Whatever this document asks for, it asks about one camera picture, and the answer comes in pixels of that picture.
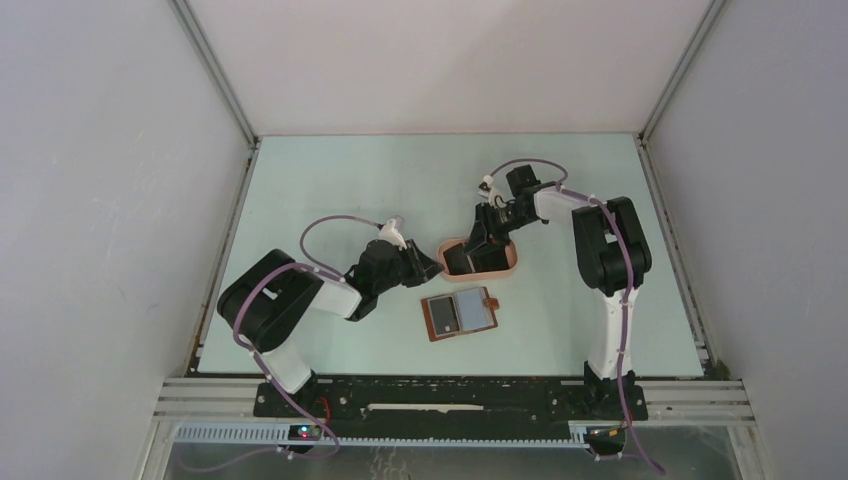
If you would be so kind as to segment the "pink oval plastic tray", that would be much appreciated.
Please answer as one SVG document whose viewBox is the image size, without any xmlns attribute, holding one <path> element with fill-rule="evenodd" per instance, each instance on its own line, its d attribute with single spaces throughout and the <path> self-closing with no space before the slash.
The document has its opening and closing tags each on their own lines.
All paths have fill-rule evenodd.
<svg viewBox="0 0 848 480">
<path fill-rule="evenodd" d="M 443 252 L 445 249 L 460 242 L 463 242 L 466 246 L 467 240 L 451 238 L 443 241 L 437 250 L 438 261 L 444 266 L 441 276 L 448 282 L 468 283 L 505 279 L 512 275 L 517 268 L 517 250 L 515 244 L 511 243 L 500 250 L 490 251 L 488 253 L 467 254 L 465 252 L 473 262 L 474 272 L 469 275 L 451 276 L 446 270 Z"/>
</svg>

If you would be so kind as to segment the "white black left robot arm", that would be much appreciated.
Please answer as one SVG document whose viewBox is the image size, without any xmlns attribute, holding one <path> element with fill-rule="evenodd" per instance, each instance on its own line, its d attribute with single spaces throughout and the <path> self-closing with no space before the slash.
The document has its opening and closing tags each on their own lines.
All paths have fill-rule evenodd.
<svg viewBox="0 0 848 480">
<path fill-rule="evenodd" d="M 274 249 L 220 294 L 216 311 L 231 327 L 234 341 L 279 384 L 278 404 L 299 417 L 316 403 L 316 390 L 309 384 L 314 370 L 292 339 L 306 313 L 358 322 L 376 308 L 380 295 L 398 286 L 418 287 L 443 270 L 412 240 L 403 247 L 372 240 L 341 275 L 298 263 Z"/>
</svg>

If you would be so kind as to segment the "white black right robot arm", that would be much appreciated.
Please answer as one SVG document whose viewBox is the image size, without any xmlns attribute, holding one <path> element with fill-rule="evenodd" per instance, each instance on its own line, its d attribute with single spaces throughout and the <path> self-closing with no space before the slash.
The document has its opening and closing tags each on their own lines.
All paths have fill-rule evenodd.
<svg viewBox="0 0 848 480">
<path fill-rule="evenodd" d="M 478 186 L 483 200 L 475 207 L 471 232 L 459 253 L 445 259 L 454 275 L 503 271 L 512 232 L 536 222 L 570 223 L 579 275 L 603 296 L 606 315 L 587 360 L 597 381 L 583 388 L 581 402 L 591 416 L 606 418 L 622 403 L 621 392 L 611 381 L 632 370 L 633 303 L 652 267 L 652 254 L 630 198 L 603 201 L 566 188 L 563 179 L 543 182 L 533 163 L 516 159 L 501 165 L 508 195 L 497 189 L 493 174 L 483 177 Z"/>
</svg>

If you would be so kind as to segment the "brown leather card holder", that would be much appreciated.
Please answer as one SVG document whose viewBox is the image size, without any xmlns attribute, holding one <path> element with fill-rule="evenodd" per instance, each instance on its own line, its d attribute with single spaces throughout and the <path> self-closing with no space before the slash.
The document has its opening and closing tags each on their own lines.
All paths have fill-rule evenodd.
<svg viewBox="0 0 848 480">
<path fill-rule="evenodd" d="M 436 336 L 431 325 L 428 301 L 434 298 L 451 296 L 454 300 L 460 330 L 445 336 Z M 441 294 L 421 300 L 422 313 L 430 342 L 474 334 L 498 327 L 496 312 L 500 308 L 499 300 L 492 297 L 486 287 L 474 287 Z"/>
</svg>

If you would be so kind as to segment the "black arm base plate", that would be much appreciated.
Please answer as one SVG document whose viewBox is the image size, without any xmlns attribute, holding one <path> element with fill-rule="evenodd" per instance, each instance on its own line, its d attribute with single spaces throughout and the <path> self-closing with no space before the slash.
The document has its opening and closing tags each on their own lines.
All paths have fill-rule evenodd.
<svg viewBox="0 0 848 480">
<path fill-rule="evenodd" d="M 560 376 L 319 375 L 289 405 L 269 383 L 253 414 L 296 418 L 303 408 L 340 438 L 389 440 L 568 440 L 570 425 L 648 418 L 633 375 L 615 381 Z"/>
</svg>

